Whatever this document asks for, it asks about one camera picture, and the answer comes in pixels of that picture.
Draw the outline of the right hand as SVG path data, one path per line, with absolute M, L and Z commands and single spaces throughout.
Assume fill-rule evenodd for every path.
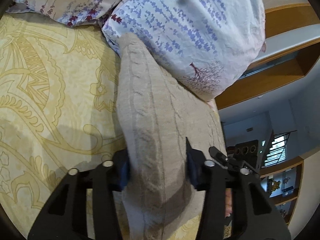
M 225 192 L 225 217 L 229 217 L 233 212 L 232 209 L 232 189 L 226 189 Z

